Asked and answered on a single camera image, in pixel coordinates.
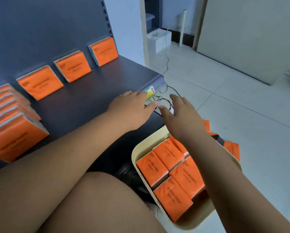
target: hand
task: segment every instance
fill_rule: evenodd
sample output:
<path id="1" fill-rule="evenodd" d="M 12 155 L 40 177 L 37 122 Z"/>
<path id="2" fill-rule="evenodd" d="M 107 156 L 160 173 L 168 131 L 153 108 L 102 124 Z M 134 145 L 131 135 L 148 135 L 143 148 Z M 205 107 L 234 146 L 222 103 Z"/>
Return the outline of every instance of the hand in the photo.
<path id="1" fill-rule="evenodd" d="M 194 106 L 185 98 L 171 94 L 174 115 L 165 107 L 159 106 L 161 115 L 171 135 L 185 144 L 194 136 L 205 135 L 204 123 Z"/>
<path id="2" fill-rule="evenodd" d="M 108 106 L 107 113 L 112 113 L 125 132 L 138 129 L 150 117 L 158 103 L 153 102 L 145 107 L 146 92 L 125 92 L 116 97 Z"/>

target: person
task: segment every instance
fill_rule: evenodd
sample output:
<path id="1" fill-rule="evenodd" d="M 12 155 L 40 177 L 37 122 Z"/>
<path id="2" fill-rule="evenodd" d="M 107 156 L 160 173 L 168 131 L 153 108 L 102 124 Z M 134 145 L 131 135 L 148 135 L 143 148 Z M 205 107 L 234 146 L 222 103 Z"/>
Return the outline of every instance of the person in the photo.
<path id="1" fill-rule="evenodd" d="M 125 92 L 86 125 L 0 170 L 0 232 L 165 232 L 143 201 L 105 173 L 87 172 L 116 139 L 138 129 L 156 103 Z M 227 232 L 290 232 L 290 222 L 211 138 L 192 104 L 160 106 L 169 132 L 189 151 Z"/>

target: bare leg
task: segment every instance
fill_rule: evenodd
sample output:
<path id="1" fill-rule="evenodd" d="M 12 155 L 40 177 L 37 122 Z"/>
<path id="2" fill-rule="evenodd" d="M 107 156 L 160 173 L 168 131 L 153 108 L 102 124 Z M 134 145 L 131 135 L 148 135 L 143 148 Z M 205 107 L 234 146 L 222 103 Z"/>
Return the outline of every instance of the bare leg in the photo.
<path id="1" fill-rule="evenodd" d="M 51 214 L 44 232 L 165 232 L 154 214 L 123 182 L 86 173 Z"/>

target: yellow plastic bin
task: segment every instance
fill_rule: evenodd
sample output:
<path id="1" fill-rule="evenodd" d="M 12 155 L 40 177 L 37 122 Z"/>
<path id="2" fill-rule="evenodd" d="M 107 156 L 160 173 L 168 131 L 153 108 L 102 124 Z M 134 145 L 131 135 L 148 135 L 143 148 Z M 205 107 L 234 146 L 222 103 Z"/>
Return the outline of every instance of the yellow plastic bin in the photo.
<path id="1" fill-rule="evenodd" d="M 132 151 L 132 163 L 137 170 L 138 174 L 140 175 L 143 183 L 145 184 L 147 190 L 150 192 L 151 196 L 155 200 L 156 204 L 160 208 L 160 210 L 163 212 L 163 214 L 166 216 L 166 218 L 177 228 L 183 229 L 183 230 L 191 230 L 196 227 L 200 223 L 204 221 L 213 211 L 214 206 L 212 204 L 211 199 L 209 198 L 206 190 L 203 191 L 198 197 L 193 199 L 194 204 L 186 211 L 176 223 L 173 223 L 172 220 L 169 218 L 167 213 L 164 211 L 162 205 L 159 203 L 158 199 L 154 195 L 153 191 L 151 190 L 150 186 L 148 185 L 147 181 L 143 177 L 142 173 L 136 166 L 136 162 L 143 158 L 146 154 L 148 154 L 155 146 L 157 146 L 159 143 L 164 141 L 169 137 L 169 131 L 166 128 L 166 126 L 162 127 L 155 133 L 151 134 L 149 137 L 147 137 L 145 140 L 143 140 L 141 143 L 139 143 L 134 150 Z M 236 164 L 236 166 L 242 171 L 240 163 L 237 161 L 237 159 L 226 150 L 226 153 L 231 158 L 231 160 Z"/>

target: person's right arm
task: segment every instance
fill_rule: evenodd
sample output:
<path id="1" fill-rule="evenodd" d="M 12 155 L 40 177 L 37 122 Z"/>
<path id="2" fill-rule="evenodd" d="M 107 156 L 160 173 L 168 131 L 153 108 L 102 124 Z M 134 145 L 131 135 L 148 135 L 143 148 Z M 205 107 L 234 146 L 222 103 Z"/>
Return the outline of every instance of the person's right arm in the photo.
<path id="1" fill-rule="evenodd" d="M 205 130 L 185 98 L 170 95 L 174 115 L 160 106 L 169 132 L 197 164 L 226 232 L 290 232 L 290 222 L 256 189 Z"/>

